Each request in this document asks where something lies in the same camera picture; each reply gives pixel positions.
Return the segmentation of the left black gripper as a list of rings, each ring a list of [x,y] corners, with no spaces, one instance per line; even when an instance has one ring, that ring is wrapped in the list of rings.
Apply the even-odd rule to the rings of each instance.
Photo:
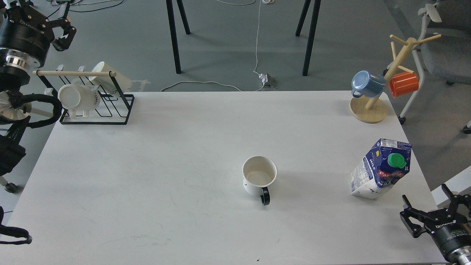
[[[34,67],[45,64],[50,44],[57,51],[69,49],[77,32],[68,18],[70,7],[64,7],[64,13],[57,20],[39,20],[34,16],[30,0],[1,0],[1,56],[8,50],[15,50],[27,54],[32,58]],[[53,28],[61,28],[60,38],[54,39]]]

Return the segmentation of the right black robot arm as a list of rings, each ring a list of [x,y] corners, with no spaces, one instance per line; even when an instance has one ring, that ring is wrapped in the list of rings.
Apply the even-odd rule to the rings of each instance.
[[[441,188],[450,200],[447,208],[424,212],[413,208],[407,196],[403,195],[405,208],[399,213],[401,220],[414,238],[424,233],[429,234],[447,262],[469,265],[471,263],[470,216],[464,216],[457,210],[459,205],[470,209],[470,195],[455,195],[444,183]]]

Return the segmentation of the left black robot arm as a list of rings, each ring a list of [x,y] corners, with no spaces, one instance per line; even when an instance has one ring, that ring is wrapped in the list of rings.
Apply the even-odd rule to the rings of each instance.
[[[59,0],[63,14],[50,20],[31,0],[1,1],[1,125],[10,125],[1,136],[1,185],[14,193],[18,186],[4,179],[26,155],[19,142],[26,128],[41,128],[57,122],[62,104],[57,91],[51,95],[20,92],[30,82],[32,68],[44,66],[49,48],[67,50],[77,32],[70,24],[71,0]]]

